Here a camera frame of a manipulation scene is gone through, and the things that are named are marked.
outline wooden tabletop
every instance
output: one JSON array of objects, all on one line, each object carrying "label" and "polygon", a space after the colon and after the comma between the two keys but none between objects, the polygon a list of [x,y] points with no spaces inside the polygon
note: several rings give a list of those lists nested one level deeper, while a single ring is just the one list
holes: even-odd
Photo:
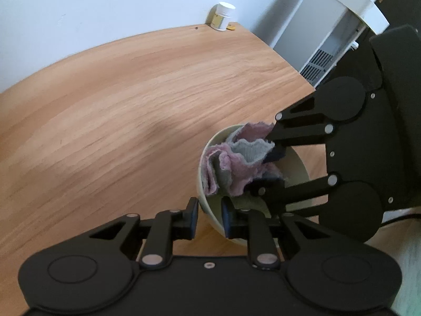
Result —
[{"label": "wooden tabletop", "polygon": [[[196,195],[199,157],[228,125],[274,121],[313,88],[240,25],[146,33],[70,56],[0,94],[0,314],[36,251],[126,213],[152,218]],[[300,154],[312,177],[323,147]],[[243,254],[199,216],[176,254]]]}]

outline white appliance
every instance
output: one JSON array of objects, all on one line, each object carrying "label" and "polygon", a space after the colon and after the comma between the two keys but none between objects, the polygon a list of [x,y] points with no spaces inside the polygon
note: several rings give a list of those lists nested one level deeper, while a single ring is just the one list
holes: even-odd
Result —
[{"label": "white appliance", "polygon": [[388,26],[371,0],[303,0],[274,50],[316,87],[366,27]]}]

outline vent grille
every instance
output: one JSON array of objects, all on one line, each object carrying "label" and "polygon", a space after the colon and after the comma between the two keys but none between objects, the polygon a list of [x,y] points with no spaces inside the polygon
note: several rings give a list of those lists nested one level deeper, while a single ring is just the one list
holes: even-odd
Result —
[{"label": "vent grille", "polygon": [[320,73],[326,71],[333,56],[323,50],[317,50],[310,62],[301,70],[301,75],[311,84],[316,84],[316,80]]}]

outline pink and gray cloth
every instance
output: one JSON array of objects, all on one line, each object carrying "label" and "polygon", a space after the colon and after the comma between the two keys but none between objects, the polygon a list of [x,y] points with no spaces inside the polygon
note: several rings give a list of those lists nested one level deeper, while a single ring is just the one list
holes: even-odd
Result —
[{"label": "pink and gray cloth", "polygon": [[273,124],[247,123],[230,134],[226,141],[210,146],[201,163],[203,190],[206,196],[223,188],[230,196],[240,196],[254,179],[281,178],[272,162],[264,163],[275,144],[265,140]]}]

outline black cable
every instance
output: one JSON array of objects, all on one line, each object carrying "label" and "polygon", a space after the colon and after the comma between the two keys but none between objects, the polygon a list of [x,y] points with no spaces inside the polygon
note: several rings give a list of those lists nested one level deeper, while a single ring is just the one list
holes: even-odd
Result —
[{"label": "black cable", "polygon": [[384,227],[384,226],[390,225],[391,223],[395,223],[395,222],[403,221],[403,220],[408,220],[408,219],[421,219],[421,214],[408,214],[408,215],[399,216],[395,219],[391,219],[389,221],[383,222],[380,225],[380,227]]}]

